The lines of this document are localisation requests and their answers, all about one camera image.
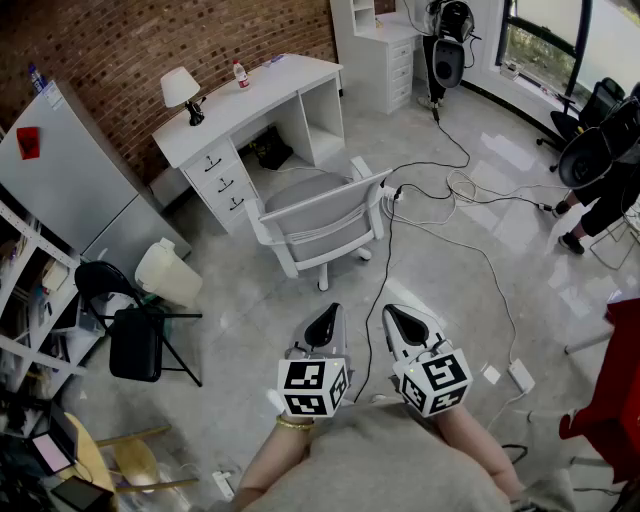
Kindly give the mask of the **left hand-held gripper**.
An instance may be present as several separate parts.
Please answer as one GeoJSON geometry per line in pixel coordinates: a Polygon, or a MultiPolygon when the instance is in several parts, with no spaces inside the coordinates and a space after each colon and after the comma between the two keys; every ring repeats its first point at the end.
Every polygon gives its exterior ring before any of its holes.
{"type": "Polygon", "coordinates": [[[334,416],[350,387],[345,310],[332,303],[294,330],[278,364],[283,412],[297,418],[334,416]]]}

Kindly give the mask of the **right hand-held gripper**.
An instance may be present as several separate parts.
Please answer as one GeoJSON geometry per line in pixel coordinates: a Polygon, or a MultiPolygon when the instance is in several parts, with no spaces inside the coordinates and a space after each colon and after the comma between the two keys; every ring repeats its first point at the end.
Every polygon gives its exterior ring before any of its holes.
{"type": "Polygon", "coordinates": [[[473,382],[463,351],[454,348],[435,318],[415,308],[387,304],[385,338],[395,362],[397,391],[421,417],[461,404],[473,382]]]}

